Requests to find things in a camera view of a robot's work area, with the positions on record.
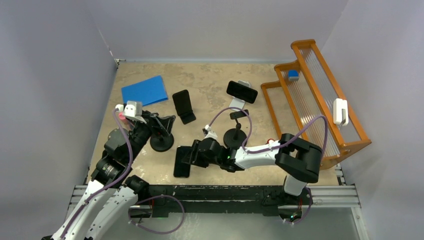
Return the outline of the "black round-base pole stand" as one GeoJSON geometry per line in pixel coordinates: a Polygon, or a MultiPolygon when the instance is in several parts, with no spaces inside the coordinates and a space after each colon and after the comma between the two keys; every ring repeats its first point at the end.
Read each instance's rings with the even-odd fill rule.
{"type": "Polygon", "coordinates": [[[235,128],[231,128],[225,132],[223,137],[224,145],[227,148],[240,148],[243,141],[247,138],[247,135],[244,131],[241,130],[242,125],[238,121],[239,118],[243,118],[249,115],[249,111],[246,109],[245,113],[242,111],[235,111],[229,114],[231,120],[235,120],[235,128]]]}

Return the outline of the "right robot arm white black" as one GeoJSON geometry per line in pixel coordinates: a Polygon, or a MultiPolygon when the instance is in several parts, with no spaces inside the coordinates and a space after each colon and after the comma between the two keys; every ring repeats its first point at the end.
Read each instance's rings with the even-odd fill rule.
{"type": "Polygon", "coordinates": [[[317,183],[324,149],[290,133],[280,140],[253,147],[226,147],[214,138],[195,140],[181,161],[207,168],[219,166],[230,173],[254,167],[278,166],[286,172],[280,196],[288,204],[300,198],[307,184],[317,183]]]}

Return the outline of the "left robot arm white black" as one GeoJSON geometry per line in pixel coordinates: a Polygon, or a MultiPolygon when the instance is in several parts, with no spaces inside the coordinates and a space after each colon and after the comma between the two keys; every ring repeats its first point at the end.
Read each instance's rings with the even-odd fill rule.
{"type": "Polygon", "coordinates": [[[132,165],[148,140],[171,136],[176,117],[119,107],[112,116],[117,129],[109,133],[85,192],[60,228],[45,240],[100,240],[124,211],[148,201],[150,185],[130,175],[132,165]]]}

